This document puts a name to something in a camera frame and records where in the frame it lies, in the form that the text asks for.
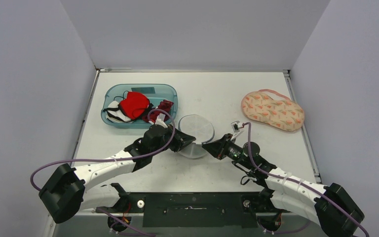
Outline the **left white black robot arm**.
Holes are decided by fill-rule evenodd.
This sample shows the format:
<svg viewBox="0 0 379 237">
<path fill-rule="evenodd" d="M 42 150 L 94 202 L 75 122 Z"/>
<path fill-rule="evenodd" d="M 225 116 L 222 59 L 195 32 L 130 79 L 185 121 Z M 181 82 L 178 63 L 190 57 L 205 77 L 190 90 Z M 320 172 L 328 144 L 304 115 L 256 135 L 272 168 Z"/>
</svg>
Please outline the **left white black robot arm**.
<svg viewBox="0 0 379 237">
<path fill-rule="evenodd" d="M 123 212 L 127 208 L 126 191 L 120 184 L 107 181 L 144 168 L 152 162 L 153 156 L 163 151 L 179 152 L 195 140 L 194 136 L 171 125 L 152 125 L 143 137 L 109 158 L 76 167 L 61 164 L 38 196 L 57 224 L 84 209 L 109 207 L 114 212 Z"/>
</svg>

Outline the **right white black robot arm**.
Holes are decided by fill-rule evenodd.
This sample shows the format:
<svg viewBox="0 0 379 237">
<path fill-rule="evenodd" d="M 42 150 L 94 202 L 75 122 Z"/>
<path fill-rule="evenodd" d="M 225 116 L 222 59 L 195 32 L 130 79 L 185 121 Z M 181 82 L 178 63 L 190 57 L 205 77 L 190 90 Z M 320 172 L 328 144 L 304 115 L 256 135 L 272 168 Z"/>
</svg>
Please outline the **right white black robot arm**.
<svg viewBox="0 0 379 237">
<path fill-rule="evenodd" d="M 268 162 L 255 142 L 243 147 L 233 135 L 202 145 L 212 157 L 229 158 L 254 183 L 263 187 L 259 205 L 262 210 L 286 210 L 319 225 L 329 237 L 351 237 L 365 218 L 348 192 L 339 184 L 329 186 L 303 180 Z"/>
</svg>

